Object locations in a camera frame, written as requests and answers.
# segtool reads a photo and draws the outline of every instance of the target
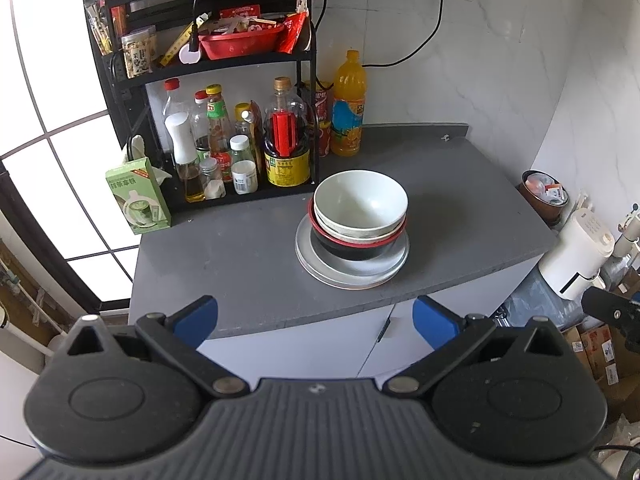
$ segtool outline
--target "kitchen counter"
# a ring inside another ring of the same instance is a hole
[[[212,338],[263,332],[409,300],[545,253],[555,235],[466,130],[370,126],[358,155],[321,159],[324,176],[375,170],[406,190],[410,253],[388,283],[350,291],[312,278],[294,251],[309,195],[271,198],[177,215],[170,229],[143,235],[130,321],[210,294],[219,307]]]

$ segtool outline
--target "red plastic basket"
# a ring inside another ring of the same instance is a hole
[[[209,59],[261,54],[273,51],[278,41],[278,35],[283,30],[285,30],[285,26],[279,23],[267,30],[200,36],[200,43]]]

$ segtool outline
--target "bolt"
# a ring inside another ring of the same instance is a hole
[[[390,379],[386,387],[395,394],[410,394],[420,387],[420,383],[413,377],[401,376]]]
[[[223,395],[238,394],[244,390],[244,381],[239,377],[221,377],[214,381],[213,389]]]

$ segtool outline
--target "orange juice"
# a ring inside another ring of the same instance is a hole
[[[366,92],[367,73],[360,64],[360,53],[348,50],[347,61],[334,78],[331,151],[336,155],[351,156],[360,150]]]

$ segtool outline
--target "metal shelf rack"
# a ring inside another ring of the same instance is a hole
[[[172,27],[185,27],[191,22],[193,0],[170,0],[156,3],[157,0],[104,0],[107,9],[125,6],[127,14],[127,28],[134,30],[147,25],[155,25],[157,30],[166,30]],[[135,2],[144,2],[141,9],[132,9]],[[296,0],[198,0],[196,7],[197,14],[212,12],[213,16],[220,9],[229,7],[239,7],[249,4],[259,4],[263,13],[270,12],[293,12]],[[309,8],[309,20],[311,20],[311,8]],[[210,72],[221,68],[231,68],[236,66],[258,65],[276,62],[296,63],[296,88],[298,94],[304,99],[307,105],[312,104],[312,92],[302,85],[302,62],[309,63],[309,76],[311,81],[316,80],[316,38],[311,35],[311,46],[307,51],[295,50],[292,54],[282,54],[279,52],[268,52],[265,54],[255,54],[252,56],[233,57],[220,60],[201,60],[196,64],[183,65],[174,60],[169,66],[164,68],[154,68],[151,73],[128,79],[124,70],[124,60],[122,51],[119,50],[120,41],[116,37],[111,20],[109,22],[109,32],[111,44],[114,52],[108,56],[101,56],[92,38],[94,48],[94,59],[98,69],[98,78],[102,85],[103,93],[107,101],[108,110],[116,129],[116,135],[121,146],[127,141],[129,136],[142,135],[145,140],[147,155],[153,165],[162,167],[173,175],[162,184],[161,189],[164,198],[172,213],[181,211],[197,210],[209,206],[224,205],[227,203],[246,202],[259,200],[262,198],[272,198],[312,192],[318,185],[320,179],[318,143],[318,125],[313,128],[313,137],[310,142],[311,154],[311,178],[301,186],[291,188],[281,188],[272,186],[266,182],[261,182],[258,191],[250,194],[236,195],[227,192],[227,196],[215,200],[205,200],[197,203],[187,203],[182,196],[179,182],[175,175],[173,163],[162,153],[158,131],[151,115],[148,102],[146,85],[155,81],[165,80],[172,77],[180,77],[189,74]]]

